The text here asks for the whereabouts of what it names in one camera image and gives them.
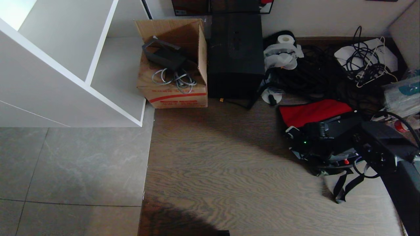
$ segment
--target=black strap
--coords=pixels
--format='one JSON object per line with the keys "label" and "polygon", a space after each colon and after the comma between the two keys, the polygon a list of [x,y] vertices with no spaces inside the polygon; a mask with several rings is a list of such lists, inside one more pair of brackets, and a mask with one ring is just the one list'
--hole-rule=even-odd
{"label": "black strap", "polygon": [[339,180],[337,181],[336,186],[334,187],[333,195],[335,201],[340,204],[346,201],[346,195],[349,193],[354,187],[356,187],[358,184],[362,183],[365,179],[364,176],[359,175],[354,180],[352,180],[350,183],[347,184],[346,189],[344,189],[344,184],[346,183],[347,175],[353,174],[353,171],[350,169],[346,169],[346,173],[342,176],[340,176]]}

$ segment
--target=white paper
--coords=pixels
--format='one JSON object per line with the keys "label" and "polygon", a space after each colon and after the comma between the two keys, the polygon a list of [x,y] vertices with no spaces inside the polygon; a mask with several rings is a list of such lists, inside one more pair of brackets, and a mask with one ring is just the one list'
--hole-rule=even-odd
{"label": "white paper", "polygon": [[[381,42],[379,39],[372,39],[364,42],[369,49],[375,49],[376,46],[379,46],[376,49],[376,55],[379,58],[379,63],[386,65],[388,69],[391,72],[395,72],[398,70],[398,59],[397,57],[385,46],[383,45],[383,42]],[[360,48],[366,48],[366,45],[363,43],[360,43]],[[347,59],[350,58],[350,56],[355,52],[355,49],[352,46],[345,46],[340,48],[336,53],[334,53],[334,56],[337,58],[338,62],[344,66],[347,62]],[[372,57],[371,60],[372,64],[378,63],[375,57]],[[363,61],[360,58],[354,58],[352,63],[349,63],[349,68],[351,70],[357,70],[358,66],[363,66]]]}

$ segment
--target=toilet paper roll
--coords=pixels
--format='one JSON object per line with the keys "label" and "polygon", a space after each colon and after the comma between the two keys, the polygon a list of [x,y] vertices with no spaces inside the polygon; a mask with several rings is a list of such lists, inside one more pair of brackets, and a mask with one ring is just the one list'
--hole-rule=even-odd
{"label": "toilet paper roll", "polygon": [[294,44],[294,39],[292,36],[283,34],[277,38],[277,43],[291,43]]}

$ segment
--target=white shelf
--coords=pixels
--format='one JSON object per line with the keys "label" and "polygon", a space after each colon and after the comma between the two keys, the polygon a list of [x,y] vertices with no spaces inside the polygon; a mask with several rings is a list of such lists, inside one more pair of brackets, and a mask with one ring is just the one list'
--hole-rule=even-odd
{"label": "white shelf", "polygon": [[107,38],[91,87],[143,121],[146,99],[136,88],[143,41],[139,37]]}
{"label": "white shelf", "polygon": [[19,33],[90,84],[117,3],[37,0]]}

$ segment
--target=white bookshelf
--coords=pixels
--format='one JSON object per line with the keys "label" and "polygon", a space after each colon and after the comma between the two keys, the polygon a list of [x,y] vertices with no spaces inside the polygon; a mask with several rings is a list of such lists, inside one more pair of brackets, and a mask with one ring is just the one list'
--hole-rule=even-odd
{"label": "white bookshelf", "polygon": [[0,19],[0,126],[142,126],[138,19],[140,0],[37,0],[18,31]]}

